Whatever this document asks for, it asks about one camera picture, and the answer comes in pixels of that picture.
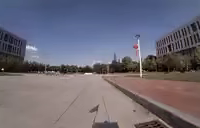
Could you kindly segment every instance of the street light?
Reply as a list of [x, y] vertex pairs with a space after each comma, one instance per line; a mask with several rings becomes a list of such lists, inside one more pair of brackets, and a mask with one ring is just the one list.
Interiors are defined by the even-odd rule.
[[140, 35], [139, 34], [135, 35], [135, 38], [137, 39], [136, 50], [139, 51], [138, 55], [139, 55], [139, 59], [140, 59], [140, 78], [142, 78], [143, 74], [142, 74], [142, 60], [141, 60], [141, 52], [140, 52]]

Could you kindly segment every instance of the sidewalk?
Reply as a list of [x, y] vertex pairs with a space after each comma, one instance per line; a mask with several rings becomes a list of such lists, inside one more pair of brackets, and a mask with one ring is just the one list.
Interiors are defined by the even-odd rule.
[[200, 83], [109, 76], [119, 86], [200, 118]]

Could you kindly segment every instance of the flag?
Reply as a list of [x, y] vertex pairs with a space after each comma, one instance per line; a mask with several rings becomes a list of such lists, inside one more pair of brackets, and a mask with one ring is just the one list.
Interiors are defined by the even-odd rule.
[[136, 56], [138, 56], [138, 44], [134, 44], [133, 48], [136, 49]]

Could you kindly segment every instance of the asphalt road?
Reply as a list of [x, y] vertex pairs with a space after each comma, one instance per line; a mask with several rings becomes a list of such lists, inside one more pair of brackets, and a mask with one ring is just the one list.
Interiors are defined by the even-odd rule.
[[119, 128], [157, 119], [101, 76], [0, 76], [0, 128], [91, 128], [97, 105]]

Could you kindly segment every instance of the distant building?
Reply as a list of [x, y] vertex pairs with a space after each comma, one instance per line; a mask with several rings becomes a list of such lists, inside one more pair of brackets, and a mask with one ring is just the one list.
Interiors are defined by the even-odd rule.
[[156, 41], [156, 55], [181, 53], [194, 56], [194, 49], [200, 45], [200, 16], [180, 26]]
[[114, 59], [113, 59], [114, 62], [117, 62], [117, 57], [116, 57], [116, 53], [114, 53]]
[[26, 40], [0, 28], [0, 56], [24, 60]]

